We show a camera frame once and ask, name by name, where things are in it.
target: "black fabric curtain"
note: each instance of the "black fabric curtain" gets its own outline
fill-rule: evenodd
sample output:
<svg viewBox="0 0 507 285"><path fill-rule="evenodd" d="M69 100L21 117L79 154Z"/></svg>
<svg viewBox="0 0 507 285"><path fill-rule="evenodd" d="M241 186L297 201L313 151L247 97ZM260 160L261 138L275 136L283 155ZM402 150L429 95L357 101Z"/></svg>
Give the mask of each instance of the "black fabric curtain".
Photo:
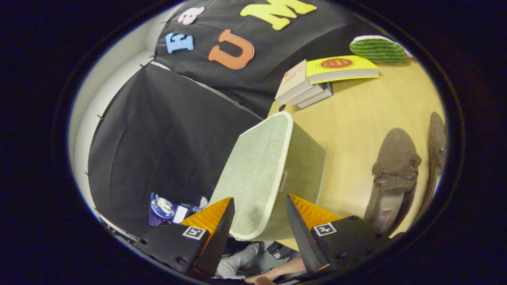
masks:
<svg viewBox="0 0 507 285"><path fill-rule="evenodd" d="M97 210L142 237L151 192L175 203L210 198L236 139L260 119L195 82L148 64L115 95L93 137Z"/></svg>
<svg viewBox="0 0 507 285"><path fill-rule="evenodd" d="M349 44L356 36L385 35L335 3L322 0L301 2L316 6L317 10L307 14L295 13L297 18L287 18L290 20L287 26L274 30L271 23L258 17L240 15L247 5L269 4L266 0L186 1L163 28L156 45L155 61L223 92L265 118L283 74L294 65L304 59L352 55ZM184 25L178 22L184 11L199 7L205 7L205 11L194 23ZM232 56L241 54L237 46L218 42L225 29L249 41L255 49L253 58L241 69L229 69L208 60L215 45ZM191 35L193 50L179 49L168 53L165 37L170 33Z"/></svg>

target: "white wall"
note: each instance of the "white wall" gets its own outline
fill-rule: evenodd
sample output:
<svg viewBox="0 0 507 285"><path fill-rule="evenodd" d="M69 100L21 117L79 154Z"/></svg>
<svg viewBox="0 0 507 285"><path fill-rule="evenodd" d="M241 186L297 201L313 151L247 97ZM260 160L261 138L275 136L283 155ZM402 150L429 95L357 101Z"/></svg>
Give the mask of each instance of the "white wall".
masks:
<svg viewBox="0 0 507 285"><path fill-rule="evenodd" d="M152 60L150 56L154 53L164 26L161 22L169 19L178 7L148 20L114 44L90 70L77 94L68 134L70 164L78 188L96 216L85 171L88 172L91 141L100 120L97 115L103 114L111 99L139 70L139 65ZM124 233L111 223L108 224Z"/></svg>

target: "brown loafer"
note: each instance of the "brown loafer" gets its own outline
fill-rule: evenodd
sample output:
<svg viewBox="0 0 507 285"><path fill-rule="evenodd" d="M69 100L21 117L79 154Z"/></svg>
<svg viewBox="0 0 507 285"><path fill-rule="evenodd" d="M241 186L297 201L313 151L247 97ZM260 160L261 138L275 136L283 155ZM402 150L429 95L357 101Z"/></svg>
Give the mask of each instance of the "brown loafer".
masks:
<svg viewBox="0 0 507 285"><path fill-rule="evenodd" d="M407 215L417 184L417 155L410 136L402 129L389 131L373 165L373 189L364 220L391 234Z"/></svg>
<svg viewBox="0 0 507 285"><path fill-rule="evenodd" d="M429 139L428 139L428 150L429 150L429 181L428 189L424 194L423 203L421 210L417 215L419 216L426 210L433 195L435 193L435 186L437 183L437 177L442 175L445 166L445 157L447 152L447 132L446 125L442 121L442 118L436 113L431 114L429 120Z"/></svg>

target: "yellow letter m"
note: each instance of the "yellow letter m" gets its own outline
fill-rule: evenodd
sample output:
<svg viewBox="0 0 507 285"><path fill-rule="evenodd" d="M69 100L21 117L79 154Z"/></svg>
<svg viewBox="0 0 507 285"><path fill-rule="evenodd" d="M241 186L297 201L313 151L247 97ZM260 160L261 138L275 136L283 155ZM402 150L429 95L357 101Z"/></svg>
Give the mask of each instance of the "yellow letter m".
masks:
<svg viewBox="0 0 507 285"><path fill-rule="evenodd" d="M298 14L306 14L317 7L306 4L298 0L267 0L270 4L251 4L243 8L241 16L252 15L263 19L273 25L273 29L281 30L287 26L290 21L287 18L278 18L274 15L289 18L297 18L297 16L287 7L293 8Z"/></svg>

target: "stack of books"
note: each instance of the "stack of books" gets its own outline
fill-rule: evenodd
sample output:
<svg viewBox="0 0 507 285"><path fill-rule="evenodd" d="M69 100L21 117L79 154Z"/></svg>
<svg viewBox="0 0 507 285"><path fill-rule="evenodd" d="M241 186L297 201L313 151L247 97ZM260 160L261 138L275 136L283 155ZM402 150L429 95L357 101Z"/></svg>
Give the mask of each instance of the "stack of books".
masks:
<svg viewBox="0 0 507 285"><path fill-rule="evenodd" d="M275 100L303 109L332 96L331 81L378 77L376 65L355 55L303 60L283 75Z"/></svg>

